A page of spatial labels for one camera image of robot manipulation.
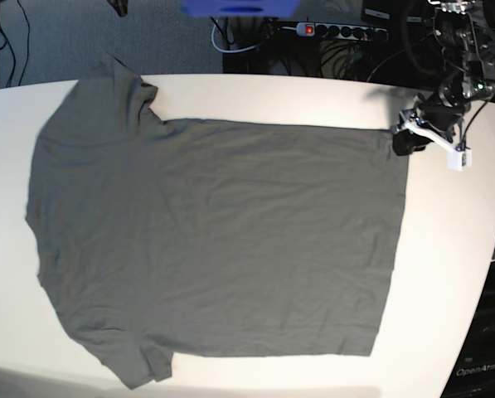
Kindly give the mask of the grey T-shirt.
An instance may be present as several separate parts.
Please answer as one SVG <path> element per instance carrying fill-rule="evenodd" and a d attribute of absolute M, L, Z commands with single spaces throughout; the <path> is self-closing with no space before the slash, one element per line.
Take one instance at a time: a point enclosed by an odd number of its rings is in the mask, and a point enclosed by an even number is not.
<path fill-rule="evenodd" d="M 27 224 L 67 335 L 128 388 L 172 357 L 371 354 L 405 209 L 380 130 L 161 120 L 113 57 L 38 135 Z"/>

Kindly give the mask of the white power strip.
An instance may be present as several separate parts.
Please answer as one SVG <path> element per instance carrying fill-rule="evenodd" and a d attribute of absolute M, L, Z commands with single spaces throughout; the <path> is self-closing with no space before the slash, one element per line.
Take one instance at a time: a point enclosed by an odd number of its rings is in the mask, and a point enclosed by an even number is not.
<path fill-rule="evenodd" d="M 332 23 L 299 22 L 292 28 L 299 36 L 344 41 L 388 41 L 389 33 L 381 27 Z"/>

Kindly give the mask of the black OpenArm base box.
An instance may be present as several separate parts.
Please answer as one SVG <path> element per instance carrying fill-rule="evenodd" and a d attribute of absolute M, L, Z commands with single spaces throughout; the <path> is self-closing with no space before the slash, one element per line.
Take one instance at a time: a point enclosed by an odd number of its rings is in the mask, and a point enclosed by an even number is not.
<path fill-rule="evenodd" d="M 443 397 L 495 397 L 495 261 Z"/>

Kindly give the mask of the blue plastic bin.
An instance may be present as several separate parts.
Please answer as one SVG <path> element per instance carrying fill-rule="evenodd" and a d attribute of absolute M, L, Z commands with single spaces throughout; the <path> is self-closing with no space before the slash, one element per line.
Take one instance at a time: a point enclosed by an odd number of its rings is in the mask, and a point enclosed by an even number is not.
<path fill-rule="evenodd" d="M 185 0 L 192 17 L 290 17 L 299 0 Z"/>

